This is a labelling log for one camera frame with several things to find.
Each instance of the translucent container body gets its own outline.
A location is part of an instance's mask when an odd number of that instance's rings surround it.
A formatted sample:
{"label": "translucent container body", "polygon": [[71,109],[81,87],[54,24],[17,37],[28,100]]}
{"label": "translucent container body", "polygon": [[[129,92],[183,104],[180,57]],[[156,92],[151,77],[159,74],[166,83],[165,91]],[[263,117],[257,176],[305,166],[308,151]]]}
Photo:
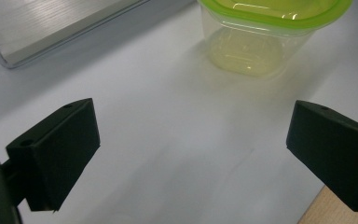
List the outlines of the translucent container body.
{"label": "translucent container body", "polygon": [[217,66],[249,76],[279,73],[319,28],[351,0],[199,0],[208,54]]}

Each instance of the plastic container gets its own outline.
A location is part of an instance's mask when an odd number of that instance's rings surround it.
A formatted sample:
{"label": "plastic container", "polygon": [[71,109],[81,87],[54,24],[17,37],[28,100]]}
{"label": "plastic container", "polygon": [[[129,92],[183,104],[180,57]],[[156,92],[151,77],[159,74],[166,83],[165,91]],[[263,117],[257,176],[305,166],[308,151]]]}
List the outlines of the plastic container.
{"label": "plastic container", "polygon": [[338,19],[351,0],[199,0],[211,61],[228,71],[282,71],[314,31]]}

